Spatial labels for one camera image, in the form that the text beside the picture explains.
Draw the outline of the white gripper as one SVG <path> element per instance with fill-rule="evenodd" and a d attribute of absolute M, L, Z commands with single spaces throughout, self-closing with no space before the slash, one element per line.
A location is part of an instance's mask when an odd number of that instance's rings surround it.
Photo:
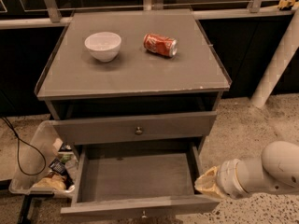
<path fill-rule="evenodd" d="M 211 167 L 195 180 L 195 189 L 216 199 L 224 199 L 225 196 L 232 199 L 248 198 L 249 194 L 243 189 L 237 178 L 239 163 L 239 159 L 233 159 L 225 161 L 220 167 Z"/>

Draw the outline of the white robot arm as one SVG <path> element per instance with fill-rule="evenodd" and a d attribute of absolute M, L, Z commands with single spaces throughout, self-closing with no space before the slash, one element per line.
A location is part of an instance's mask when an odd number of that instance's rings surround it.
<path fill-rule="evenodd" d="M 286 141 L 267 145 L 259 157 L 233 159 L 198 177 L 194 187 L 213 198 L 249 198 L 255 193 L 299 193 L 299 146 Z"/>

